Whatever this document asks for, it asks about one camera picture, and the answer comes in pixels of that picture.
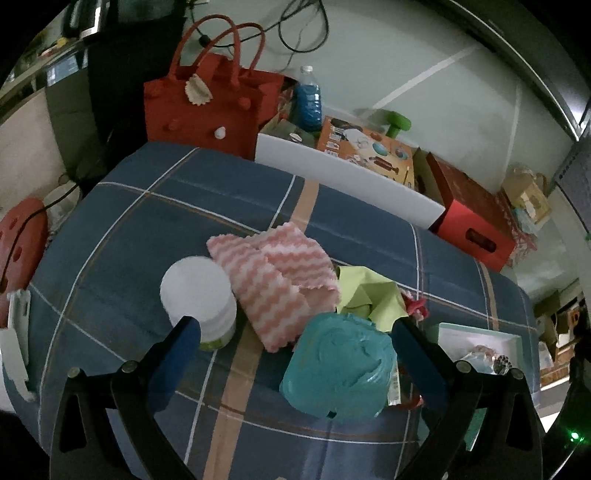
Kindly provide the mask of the red patterned box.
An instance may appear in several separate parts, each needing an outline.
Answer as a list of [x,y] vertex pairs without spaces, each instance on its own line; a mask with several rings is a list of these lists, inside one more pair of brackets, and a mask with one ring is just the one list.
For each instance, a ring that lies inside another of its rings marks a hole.
[[508,267],[515,267],[522,262],[530,253],[537,250],[536,237],[524,232],[512,210],[512,205],[503,190],[495,195],[495,201],[499,205],[504,217],[504,221],[510,230],[511,236],[515,242],[512,253],[506,262]]

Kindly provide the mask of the teal plastic toy box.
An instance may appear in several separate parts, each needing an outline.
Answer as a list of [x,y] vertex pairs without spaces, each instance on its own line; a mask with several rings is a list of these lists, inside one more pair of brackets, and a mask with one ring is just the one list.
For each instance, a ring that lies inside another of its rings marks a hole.
[[369,320],[318,314],[295,345],[280,393],[294,409],[318,418],[373,419],[388,404],[396,361],[390,335]]

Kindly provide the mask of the red felt handbag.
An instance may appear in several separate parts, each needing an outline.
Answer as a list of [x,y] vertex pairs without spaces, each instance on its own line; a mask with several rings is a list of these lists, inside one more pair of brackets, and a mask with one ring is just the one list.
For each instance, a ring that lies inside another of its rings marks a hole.
[[[189,66],[180,64],[185,43],[208,20],[228,23]],[[243,28],[259,30],[259,48],[249,67],[242,67]],[[147,138],[185,144],[252,160],[259,129],[276,115],[284,76],[256,68],[266,46],[263,27],[235,24],[228,16],[207,15],[181,38],[166,76],[144,84]]]

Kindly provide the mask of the red tape roll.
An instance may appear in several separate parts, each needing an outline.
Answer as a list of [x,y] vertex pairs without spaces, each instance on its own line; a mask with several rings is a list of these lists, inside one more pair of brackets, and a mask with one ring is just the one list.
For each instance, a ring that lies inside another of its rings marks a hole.
[[413,394],[410,397],[405,397],[403,401],[397,405],[398,409],[415,410],[424,404],[424,399],[420,394]]

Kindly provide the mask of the green small carton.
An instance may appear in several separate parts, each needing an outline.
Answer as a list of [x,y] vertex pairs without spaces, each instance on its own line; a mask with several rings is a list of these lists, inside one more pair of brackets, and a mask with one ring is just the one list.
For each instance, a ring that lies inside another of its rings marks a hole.
[[398,363],[394,362],[394,367],[391,374],[391,380],[387,395],[388,405],[390,407],[400,405],[401,400],[401,383]]

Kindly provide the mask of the white pill bottle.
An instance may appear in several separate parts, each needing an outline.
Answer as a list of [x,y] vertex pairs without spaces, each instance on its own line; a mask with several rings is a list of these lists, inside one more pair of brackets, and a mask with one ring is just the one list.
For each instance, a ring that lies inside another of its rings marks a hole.
[[200,349],[223,348],[235,334],[238,303],[228,275],[211,258],[189,256],[164,273],[159,295],[170,323],[189,316],[200,327]]

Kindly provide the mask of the yellow green cloth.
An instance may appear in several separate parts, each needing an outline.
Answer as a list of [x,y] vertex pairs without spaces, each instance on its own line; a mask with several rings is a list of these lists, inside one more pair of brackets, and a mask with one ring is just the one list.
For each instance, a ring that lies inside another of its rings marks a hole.
[[337,312],[369,320],[381,332],[390,333],[394,321],[408,316],[397,283],[367,267],[339,267],[339,288]]

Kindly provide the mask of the red cardboard box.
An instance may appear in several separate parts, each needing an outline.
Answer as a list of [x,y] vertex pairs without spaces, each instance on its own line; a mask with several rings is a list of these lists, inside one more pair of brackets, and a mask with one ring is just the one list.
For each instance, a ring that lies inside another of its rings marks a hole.
[[516,241],[496,197],[433,153],[426,155],[426,161],[445,207],[435,223],[435,233],[490,270],[500,272]]

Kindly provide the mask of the white plastic bracket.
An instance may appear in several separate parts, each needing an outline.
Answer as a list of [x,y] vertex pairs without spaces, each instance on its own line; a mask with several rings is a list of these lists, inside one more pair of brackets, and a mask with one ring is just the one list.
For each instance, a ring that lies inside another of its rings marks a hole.
[[21,398],[32,403],[36,394],[29,388],[29,314],[31,293],[16,290],[7,295],[9,302],[7,326],[1,329],[1,355],[8,379]]

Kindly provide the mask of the blue plaid tablecloth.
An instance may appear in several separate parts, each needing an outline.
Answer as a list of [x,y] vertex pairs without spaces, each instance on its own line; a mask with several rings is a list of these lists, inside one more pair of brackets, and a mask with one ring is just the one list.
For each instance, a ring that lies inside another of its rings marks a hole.
[[[12,393],[44,450],[68,371],[90,375],[138,360],[170,331],[159,298],[168,267],[206,253],[218,234],[246,236],[292,221],[332,261],[366,266],[425,300],[427,325],[517,335],[540,390],[538,334],[527,294],[431,232],[270,167],[186,146],[149,143],[77,206],[29,290],[33,403]],[[389,408],[363,423],[302,414],[280,395],[290,351],[266,353],[238,323],[218,353],[197,352],[156,421],[200,479],[392,479],[419,447],[418,411]]]

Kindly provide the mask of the black coffee machine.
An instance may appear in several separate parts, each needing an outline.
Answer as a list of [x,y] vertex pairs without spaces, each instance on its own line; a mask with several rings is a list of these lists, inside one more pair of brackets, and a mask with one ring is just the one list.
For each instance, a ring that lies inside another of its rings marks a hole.
[[98,1],[98,25],[79,21],[78,72],[46,98],[69,179],[90,190],[147,141],[144,85],[163,77],[185,23],[183,1]]

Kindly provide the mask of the cardboard boxes pile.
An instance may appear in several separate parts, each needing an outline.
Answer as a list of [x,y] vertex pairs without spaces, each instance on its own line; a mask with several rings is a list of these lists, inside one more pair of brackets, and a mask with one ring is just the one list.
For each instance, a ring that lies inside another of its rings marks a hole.
[[539,331],[542,389],[568,380],[575,346],[590,329],[590,310],[578,279],[534,305]]

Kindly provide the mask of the pink white wavy cloth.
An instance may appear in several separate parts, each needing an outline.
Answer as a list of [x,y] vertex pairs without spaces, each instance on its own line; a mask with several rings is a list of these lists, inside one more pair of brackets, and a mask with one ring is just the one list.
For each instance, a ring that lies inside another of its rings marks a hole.
[[296,342],[311,318],[341,301],[332,260],[294,222],[247,237],[213,236],[206,247],[267,352]]

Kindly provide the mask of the black white spotted scrunchie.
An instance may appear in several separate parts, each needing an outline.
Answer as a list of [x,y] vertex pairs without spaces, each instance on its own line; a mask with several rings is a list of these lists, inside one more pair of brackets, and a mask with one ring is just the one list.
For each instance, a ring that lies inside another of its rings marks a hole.
[[505,375],[511,368],[512,363],[505,355],[499,355],[493,361],[493,371],[496,375]]

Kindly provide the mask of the pink floral scrunchie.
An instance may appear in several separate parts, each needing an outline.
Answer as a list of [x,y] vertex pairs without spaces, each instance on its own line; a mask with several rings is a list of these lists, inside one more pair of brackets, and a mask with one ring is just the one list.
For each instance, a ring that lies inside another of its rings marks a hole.
[[477,372],[483,374],[495,374],[493,361],[498,356],[494,349],[484,345],[474,346],[462,360],[468,362]]

